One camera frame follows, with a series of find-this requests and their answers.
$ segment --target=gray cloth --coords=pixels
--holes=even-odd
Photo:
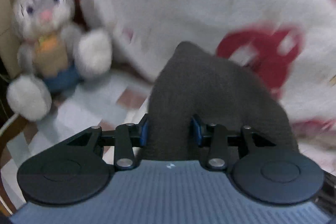
[[[198,159],[200,149],[189,136],[194,114],[229,130],[252,126],[278,145],[298,151],[285,111],[248,69],[182,42],[154,84],[148,107],[148,141],[142,157]]]

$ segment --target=ribbed surface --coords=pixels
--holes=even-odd
[[[117,173],[98,196],[75,206],[46,208],[28,203],[14,224],[326,224],[313,203],[268,207],[239,194],[223,173],[197,161],[143,161]]]

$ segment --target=bunny face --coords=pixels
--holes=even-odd
[[[19,36],[35,41],[72,20],[74,0],[15,0],[14,27]]]

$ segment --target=black circular pad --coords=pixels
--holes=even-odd
[[[17,172],[24,197],[36,203],[68,205],[86,200],[110,180],[109,166],[85,147],[63,145],[28,159]]]
[[[239,160],[232,178],[248,196],[285,205],[312,198],[323,185],[324,172],[300,153],[268,147]]]

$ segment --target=bunny paw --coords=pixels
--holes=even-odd
[[[44,82],[34,76],[23,75],[7,90],[11,109],[29,121],[42,119],[51,108],[51,95]]]
[[[110,35],[102,29],[84,35],[78,44],[75,61],[78,71],[85,78],[106,73],[112,62]]]

